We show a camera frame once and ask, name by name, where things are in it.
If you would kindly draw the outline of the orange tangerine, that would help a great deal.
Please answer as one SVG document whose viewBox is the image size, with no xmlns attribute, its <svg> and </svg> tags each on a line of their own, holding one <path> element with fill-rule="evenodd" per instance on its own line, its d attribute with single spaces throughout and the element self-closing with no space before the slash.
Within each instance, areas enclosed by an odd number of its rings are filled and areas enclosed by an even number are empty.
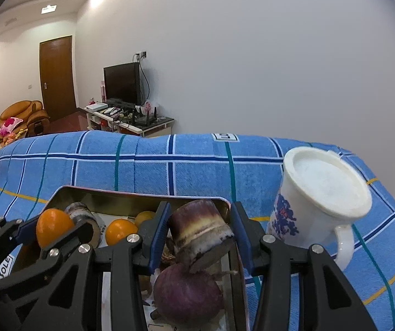
<svg viewBox="0 0 395 331">
<path fill-rule="evenodd" d="M 143 211 L 143 212 L 140 212 L 140 213 L 136 216 L 136 218 L 135 218 L 135 220 L 134 220 L 134 224 L 136 225 L 137 228 L 140 228 L 140 226 L 142 225 L 142 223 L 143 223 L 144 221 L 152 220 L 152 219 L 155 217 L 155 215 L 156 215 L 156 213 L 155 213 L 155 212 L 152 212 L 152 211 Z"/>
<path fill-rule="evenodd" d="M 47 209 L 41 213 L 36 225 L 38 245 L 44 249 L 74 227 L 75 223 L 64 211 Z"/>
<path fill-rule="evenodd" d="M 136 234 L 137 232 L 137 226 L 130 220 L 116 219 L 105 230 L 105 240 L 108 246 L 113 246 L 125 239 L 128 235 Z"/>
</svg>

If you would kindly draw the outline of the blue plaid tablecloth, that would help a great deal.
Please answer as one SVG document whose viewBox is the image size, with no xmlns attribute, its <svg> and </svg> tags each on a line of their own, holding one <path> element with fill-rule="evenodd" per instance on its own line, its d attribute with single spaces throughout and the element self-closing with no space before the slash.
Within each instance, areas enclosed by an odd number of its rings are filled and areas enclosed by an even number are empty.
<svg viewBox="0 0 395 331">
<path fill-rule="evenodd" d="M 220 196 L 267 224 L 284 155 L 297 140 L 205 134 L 158 138 L 86 131 L 25 138 L 0 150 L 0 217 L 39 214 L 64 185 L 167 196 Z M 395 199 L 354 153 L 324 145 L 369 184 L 345 274 L 379 330 L 395 330 Z"/>
</svg>

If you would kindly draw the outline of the pink floral cushion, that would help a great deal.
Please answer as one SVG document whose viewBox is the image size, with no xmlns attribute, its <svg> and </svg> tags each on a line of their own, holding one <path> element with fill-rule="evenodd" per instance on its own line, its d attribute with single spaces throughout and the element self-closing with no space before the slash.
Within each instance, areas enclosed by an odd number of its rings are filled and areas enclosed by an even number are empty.
<svg viewBox="0 0 395 331">
<path fill-rule="evenodd" d="M 18 125 L 21 125 L 22 123 L 23 119 L 17 117 L 7 118 L 0 127 L 0 135 L 2 137 L 9 135 Z"/>
</svg>

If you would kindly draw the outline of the white lidded floral mug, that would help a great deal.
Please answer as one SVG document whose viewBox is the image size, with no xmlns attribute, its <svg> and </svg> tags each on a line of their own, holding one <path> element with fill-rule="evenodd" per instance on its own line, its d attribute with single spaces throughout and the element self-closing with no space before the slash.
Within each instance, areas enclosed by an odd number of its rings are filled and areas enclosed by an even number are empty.
<svg viewBox="0 0 395 331">
<path fill-rule="evenodd" d="M 299 146 L 284 156 L 284 174 L 266 232 L 285 244 L 309 248 L 337 242 L 335 262 L 352 260 L 352 224 L 365 217 L 373 199 L 362 176 L 339 155 Z"/>
</svg>

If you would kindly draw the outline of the purple onion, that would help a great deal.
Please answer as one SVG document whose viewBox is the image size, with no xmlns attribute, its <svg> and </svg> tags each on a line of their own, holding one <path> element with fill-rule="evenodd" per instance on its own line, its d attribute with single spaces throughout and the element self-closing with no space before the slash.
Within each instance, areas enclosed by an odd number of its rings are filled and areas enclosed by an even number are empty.
<svg viewBox="0 0 395 331">
<path fill-rule="evenodd" d="M 144 307 L 147 324 L 172 330 L 246 330 L 239 271 L 215 265 L 190 273 L 181 264 L 156 270 Z"/>
</svg>

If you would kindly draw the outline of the white tv stand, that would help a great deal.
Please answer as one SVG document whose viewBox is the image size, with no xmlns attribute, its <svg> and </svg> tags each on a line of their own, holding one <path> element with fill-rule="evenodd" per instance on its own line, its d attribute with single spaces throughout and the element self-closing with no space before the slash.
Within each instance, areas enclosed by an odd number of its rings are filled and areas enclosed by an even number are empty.
<svg viewBox="0 0 395 331">
<path fill-rule="evenodd" d="M 170 117 L 158 117 L 148 126 L 133 124 L 132 120 L 109 117 L 99 111 L 91 111 L 89 108 L 80 108 L 85 112 L 88 130 L 102 130 L 104 132 L 136 135 L 142 138 L 154 138 L 163 135 L 171 135 L 175 119 Z"/>
</svg>

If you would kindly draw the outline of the brown leather sofa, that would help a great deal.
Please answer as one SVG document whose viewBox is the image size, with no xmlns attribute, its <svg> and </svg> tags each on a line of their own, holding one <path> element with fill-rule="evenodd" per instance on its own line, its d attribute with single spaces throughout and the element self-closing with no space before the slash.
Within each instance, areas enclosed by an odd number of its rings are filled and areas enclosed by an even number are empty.
<svg viewBox="0 0 395 331">
<path fill-rule="evenodd" d="M 42 135 L 50 117 L 39 100 L 23 100 L 0 114 L 0 149 L 26 137 Z"/>
</svg>

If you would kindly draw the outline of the pink metal tin box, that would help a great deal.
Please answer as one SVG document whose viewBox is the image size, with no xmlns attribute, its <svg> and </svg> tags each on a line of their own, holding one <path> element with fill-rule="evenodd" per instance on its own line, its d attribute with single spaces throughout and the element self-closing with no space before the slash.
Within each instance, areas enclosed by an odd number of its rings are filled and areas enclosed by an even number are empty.
<svg viewBox="0 0 395 331">
<path fill-rule="evenodd" d="M 107 243 L 105 240 L 105 230 L 112 221 L 116 219 L 128 219 L 131 222 L 134 222 L 136 216 L 140 212 L 155 212 L 161 202 L 169 203 L 171 210 L 174 212 L 182 205 L 195 200 L 196 199 L 192 196 L 155 196 L 148 194 L 121 193 L 64 186 L 55 192 L 50 201 L 48 201 L 48 203 L 45 204 L 43 208 L 65 210 L 66 207 L 73 202 L 83 202 L 93 213 L 94 217 L 97 219 L 98 224 L 100 225 L 101 241 L 98 247 L 106 247 Z M 172 253 L 173 248 L 174 247 L 171 242 L 168 242 L 164 246 L 160 264 L 158 268 L 155 269 L 155 271 L 158 269 L 163 270 L 169 264 L 174 262 L 174 256 Z M 239 271 L 240 277 L 242 278 L 242 291 L 245 297 L 245 312 L 248 314 L 244 271 L 237 247 L 232 246 L 229 253 L 222 256 L 214 265 L 208 267 L 207 269 L 215 265 L 220 265 L 224 268 L 230 268 L 231 270 Z M 153 271 L 150 276 L 140 277 L 143 308 L 147 305 L 147 300 L 151 295 L 150 277 L 155 273 L 155 271 Z M 150 326 L 147 324 L 147 327 L 149 330 L 172 330 L 170 327 L 159 325 Z"/>
</svg>

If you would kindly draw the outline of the black wifi router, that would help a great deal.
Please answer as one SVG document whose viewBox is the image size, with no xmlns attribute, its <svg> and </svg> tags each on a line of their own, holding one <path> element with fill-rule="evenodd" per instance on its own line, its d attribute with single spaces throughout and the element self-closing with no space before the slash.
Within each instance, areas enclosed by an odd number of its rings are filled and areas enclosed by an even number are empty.
<svg viewBox="0 0 395 331">
<path fill-rule="evenodd" d="M 144 108 L 140 108 L 140 111 L 134 114 L 133 125 L 135 126 L 150 126 L 157 121 L 157 109 L 154 108 L 152 111 L 148 111 Z"/>
</svg>

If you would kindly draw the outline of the brown wooden door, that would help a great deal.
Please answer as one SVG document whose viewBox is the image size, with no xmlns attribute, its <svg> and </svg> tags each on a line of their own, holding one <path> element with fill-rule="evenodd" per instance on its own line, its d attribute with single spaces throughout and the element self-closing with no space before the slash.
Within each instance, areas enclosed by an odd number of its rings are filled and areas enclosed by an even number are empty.
<svg viewBox="0 0 395 331">
<path fill-rule="evenodd" d="M 43 106 L 51 121 L 76 112 L 73 83 L 72 36 L 40 43 L 40 78 Z"/>
</svg>

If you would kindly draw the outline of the black television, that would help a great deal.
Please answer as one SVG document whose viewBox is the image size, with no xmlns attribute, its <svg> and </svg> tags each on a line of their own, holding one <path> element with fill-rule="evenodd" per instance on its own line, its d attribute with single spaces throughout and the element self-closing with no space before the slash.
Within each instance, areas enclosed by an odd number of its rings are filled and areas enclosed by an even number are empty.
<svg viewBox="0 0 395 331">
<path fill-rule="evenodd" d="M 140 64 L 138 62 L 107 66 L 103 69 L 105 98 L 139 105 L 142 102 Z"/>
</svg>

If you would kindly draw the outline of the wall power socket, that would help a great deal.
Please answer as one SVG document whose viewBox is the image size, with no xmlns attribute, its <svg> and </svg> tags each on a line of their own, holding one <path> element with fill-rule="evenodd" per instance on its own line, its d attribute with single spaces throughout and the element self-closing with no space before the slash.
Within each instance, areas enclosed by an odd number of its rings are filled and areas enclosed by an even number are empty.
<svg viewBox="0 0 395 331">
<path fill-rule="evenodd" d="M 143 59 L 143 58 L 146 58 L 146 57 L 147 57 L 147 52 L 146 52 L 146 51 L 138 52 L 138 53 L 136 54 L 136 57 L 137 57 L 139 60 L 141 60 L 141 59 Z"/>
</svg>

